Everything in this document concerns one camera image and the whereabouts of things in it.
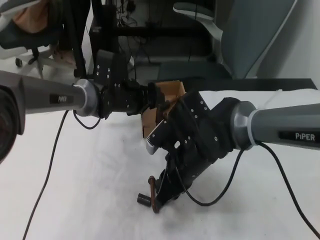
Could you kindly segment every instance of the cardboard box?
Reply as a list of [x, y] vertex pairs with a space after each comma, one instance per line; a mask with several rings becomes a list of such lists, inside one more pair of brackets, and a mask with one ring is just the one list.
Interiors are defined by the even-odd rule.
[[[165, 82], [158, 82], [156, 86], [160, 88], [161, 92], [164, 94], [165, 101], [172, 101], [170, 107], [164, 111], [164, 114], [170, 112], [170, 110], [176, 104], [175, 99], [178, 97], [183, 96], [186, 91], [183, 83], [181, 81], [165, 81]], [[147, 138], [149, 134], [156, 128], [157, 122], [160, 122], [159, 114], [157, 113], [157, 109], [147, 109], [141, 116], [142, 119], [142, 134], [143, 138]]]

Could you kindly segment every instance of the white tablecloth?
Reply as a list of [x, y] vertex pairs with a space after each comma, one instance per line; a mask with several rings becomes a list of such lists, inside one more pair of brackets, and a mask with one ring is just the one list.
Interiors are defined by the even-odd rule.
[[[210, 108], [223, 97], [262, 105], [271, 92], [203, 92]], [[320, 102], [315, 90], [280, 93], [269, 108]], [[25, 133], [0, 165], [0, 239], [21, 239], [47, 174], [63, 113], [26, 118]], [[86, 124], [95, 118], [83, 120]], [[305, 215], [320, 230], [320, 152], [271, 145], [283, 164]], [[218, 160], [190, 192], [211, 201], [230, 176], [238, 151]], [[58, 141], [51, 176], [35, 212], [28, 240], [301, 240], [316, 239], [300, 218], [272, 156], [261, 147], [243, 155], [226, 195], [200, 207], [186, 194], [160, 214], [137, 203], [149, 194], [148, 177], [158, 177], [166, 152], [150, 156], [139, 116], [113, 113], [94, 130], [71, 113]]]

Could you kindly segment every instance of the black cable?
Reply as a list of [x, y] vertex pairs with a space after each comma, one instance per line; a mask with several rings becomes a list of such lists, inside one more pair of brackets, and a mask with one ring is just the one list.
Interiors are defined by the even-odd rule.
[[30, 224], [31, 224], [32, 218], [34, 217], [34, 214], [36, 212], [36, 209], [37, 209], [37, 206], [38, 206], [39, 201], [41, 199], [41, 196], [44, 193], [44, 190], [45, 190], [45, 188], [47, 186], [47, 183], [48, 183], [48, 180], [49, 180], [49, 176], [50, 176], [50, 172], [51, 172], [51, 168], [52, 168], [52, 164], [53, 164], [53, 161], [54, 161], [54, 156], [55, 156], [55, 152], [56, 152], [58, 139], [59, 139], [59, 136], [60, 136], [60, 133], [61, 133], [61, 129], [62, 129], [63, 125], [64, 125], [64, 122], [65, 122], [65, 119], [66, 119], [66, 116], [67, 116], [68, 112], [69, 111], [65, 111], [64, 114], [63, 114], [63, 117], [62, 117], [59, 129], [58, 129], [58, 132], [57, 132], [56, 137], [55, 137], [55, 141], [54, 141], [54, 145], [53, 145], [53, 149], [52, 149], [52, 154], [51, 154], [51, 159], [50, 159], [50, 163], [49, 163], [49, 168], [48, 168], [48, 172], [46, 174], [43, 187], [42, 187], [42, 189], [41, 189], [41, 191], [39, 193], [39, 196], [38, 196], [38, 198], [37, 198], [37, 200], [36, 200], [36, 202], [35, 202], [35, 204], [33, 206], [33, 209], [32, 209], [31, 215], [29, 217], [28, 223], [26, 225], [22, 240], [26, 240], [26, 237], [27, 237], [27, 234], [28, 234], [28, 231], [29, 231], [29, 228], [30, 228]]
[[297, 209], [298, 213], [300, 214], [300, 216], [301, 216], [301, 218], [303, 219], [303, 221], [305, 222], [305, 224], [311, 229], [311, 231], [314, 233], [314, 235], [315, 235], [318, 239], [320, 239], [320, 234], [319, 234], [319, 232], [318, 232], [318, 231], [315, 229], [315, 227], [309, 222], [309, 220], [307, 219], [307, 217], [305, 216], [305, 214], [302, 212], [302, 210], [301, 210], [301, 208], [300, 208], [300, 206], [299, 206], [299, 203], [298, 203], [298, 201], [297, 201], [297, 199], [296, 199], [296, 196], [295, 196], [295, 194], [294, 194], [294, 191], [292, 190], [292, 188], [291, 188], [291, 186], [290, 186], [290, 183], [289, 183], [289, 181], [288, 181], [288, 179], [287, 179], [286, 173], [285, 173], [285, 171], [284, 171], [284, 169], [283, 169], [283, 167], [282, 167], [282, 165], [281, 165], [281, 163], [280, 163], [279, 158], [277, 157], [277, 155], [275, 154], [275, 152], [274, 152], [268, 145], [266, 145], [266, 144], [264, 144], [264, 143], [262, 143], [262, 142], [257, 142], [257, 144], [258, 144], [259, 146], [263, 147], [264, 149], [266, 149], [266, 150], [272, 155], [272, 157], [274, 158], [276, 164], [277, 164], [278, 167], [279, 167], [279, 170], [280, 170], [280, 172], [281, 172], [281, 175], [282, 175], [282, 177], [283, 177], [283, 180], [284, 180], [284, 182], [285, 182], [285, 185], [286, 185], [286, 187], [287, 187], [288, 190], [289, 190], [289, 193], [290, 193], [290, 196], [291, 196], [291, 198], [292, 198], [292, 201], [293, 201], [293, 203], [294, 203], [295, 208]]
[[234, 178], [234, 176], [235, 176], [235, 173], [236, 173], [236, 170], [237, 170], [237, 166], [238, 166], [239, 160], [240, 160], [242, 154], [244, 153], [244, 151], [245, 151], [245, 149], [240, 150], [238, 156], [236, 157], [236, 160], [235, 160], [235, 163], [234, 163], [234, 166], [233, 166], [231, 175], [230, 175], [230, 177], [229, 177], [229, 180], [228, 180], [226, 186], [225, 186], [224, 189], [222, 190], [222, 192], [219, 194], [219, 196], [218, 196], [215, 200], [213, 200], [212, 202], [208, 202], [208, 203], [203, 203], [203, 202], [198, 201], [197, 199], [195, 199], [195, 198], [189, 193], [189, 191], [186, 189], [186, 187], [185, 187], [185, 185], [184, 185], [184, 183], [183, 183], [183, 181], [182, 181], [182, 179], [181, 179], [181, 176], [180, 176], [180, 174], [179, 174], [178, 168], [175, 167], [175, 170], [176, 170], [177, 176], [178, 176], [178, 178], [179, 178], [180, 184], [181, 184], [183, 190], [185, 191], [185, 193], [188, 195], [188, 197], [189, 197], [192, 201], [194, 201], [196, 204], [198, 204], [198, 205], [200, 205], [200, 206], [202, 206], [202, 207], [209, 207], [209, 206], [212, 206], [212, 205], [216, 204], [216, 203], [225, 195], [225, 193], [227, 192], [228, 188], [230, 187], [230, 184], [231, 184], [231, 182], [232, 182], [232, 180], [233, 180], [233, 178]]
[[[197, 21], [197, 12], [198, 12], [198, 4], [195, 4], [195, 15], [194, 15], [194, 20]], [[192, 52], [192, 37], [190, 37], [190, 45], [189, 45], [189, 58], [188, 58], [188, 62], [190, 62], [190, 58], [191, 58], [191, 52]]]
[[101, 121], [101, 119], [99, 118], [95, 125], [93, 125], [93, 126], [86, 126], [86, 125], [84, 125], [84, 124], [80, 121], [80, 119], [77, 117], [77, 113], [76, 113], [75, 110], [73, 110], [73, 116], [74, 116], [75, 120], [77, 120], [77, 122], [78, 122], [82, 127], [84, 127], [85, 129], [88, 129], [88, 130], [95, 129], [95, 128], [99, 125], [99, 123], [100, 123], [100, 121]]
[[85, 29], [86, 29], [86, 33], [88, 34], [88, 36], [90, 36], [87, 25], [85, 26]]

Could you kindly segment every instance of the office chair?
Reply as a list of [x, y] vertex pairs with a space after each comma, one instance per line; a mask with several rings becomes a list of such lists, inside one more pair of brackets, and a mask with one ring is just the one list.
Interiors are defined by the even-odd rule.
[[43, 79], [44, 65], [57, 69], [75, 69], [72, 65], [57, 63], [50, 56], [52, 49], [39, 52], [38, 48], [58, 43], [63, 31], [62, 24], [47, 27], [41, 32], [27, 33], [21, 30], [12, 18], [19, 11], [39, 3], [40, 0], [9, 0], [0, 6], [0, 59], [16, 57], [15, 64], [21, 68], [19, 74], [28, 75], [36, 68]]
[[296, 2], [297, 0], [235, 0], [224, 31], [213, 22], [212, 11], [192, 3], [174, 4], [175, 12], [196, 18], [220, 43], [221, 61], [166, 62], [160, 66], [157, 80], [181, 80], [187, 91], [199, 91], [215, 90], [215, 84], [212, 83], [215, 80], [256, 78], [262, 60]]

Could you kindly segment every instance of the small black object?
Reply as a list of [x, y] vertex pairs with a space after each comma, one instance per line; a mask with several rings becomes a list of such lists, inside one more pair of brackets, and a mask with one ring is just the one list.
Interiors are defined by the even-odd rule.
[[23, 66], [22, 60], [21, 60], [20, 58], [16, 58], [16, 59], [15, 59], [15, 65], [16, 65], [18, 68], [22, 68], [22, 66]]
[[132, 0], [128, 0], [128, 3], [126, 5], [126, 11], [128, 13], [133, 13], [136, 10], [136, 4]]
[[81, 76], [80, 71], [78, 69], [73, 70], [73, 76], [75, 78], [80, 78]]
[[136, 201], [139, 204], [145, 205], [146, 207], [151, 207], [151, 197], [149, 196], [139, 193]]

